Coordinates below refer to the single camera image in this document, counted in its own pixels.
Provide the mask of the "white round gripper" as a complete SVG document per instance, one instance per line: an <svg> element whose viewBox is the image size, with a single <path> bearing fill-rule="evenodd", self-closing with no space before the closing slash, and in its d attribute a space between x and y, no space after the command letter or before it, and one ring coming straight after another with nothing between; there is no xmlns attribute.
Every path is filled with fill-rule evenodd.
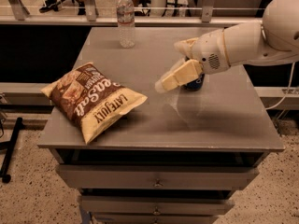
<svg viewBox="0 0 299 224"><path fill-rule="evenodd" d="M199 38L176 42L175 50L189 60L178 60L155 83L155 90L159 93L168 92L196 80L202 72L211 75L228 70L230 64L225 54L223 32L223 29L219 29Z"/></svg>

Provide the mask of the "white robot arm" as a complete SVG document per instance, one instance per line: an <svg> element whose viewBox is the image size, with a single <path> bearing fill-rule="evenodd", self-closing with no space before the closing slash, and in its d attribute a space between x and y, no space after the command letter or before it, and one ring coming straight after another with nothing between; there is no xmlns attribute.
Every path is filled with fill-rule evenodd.
<svg viewBox="0 0 299 224"><path fill-rule="evenodd" d="M260 22L240 23L179 41L184 55L155 83L167 92L234 66L282 65L299 61L299 0L272 0Z"/></svg>

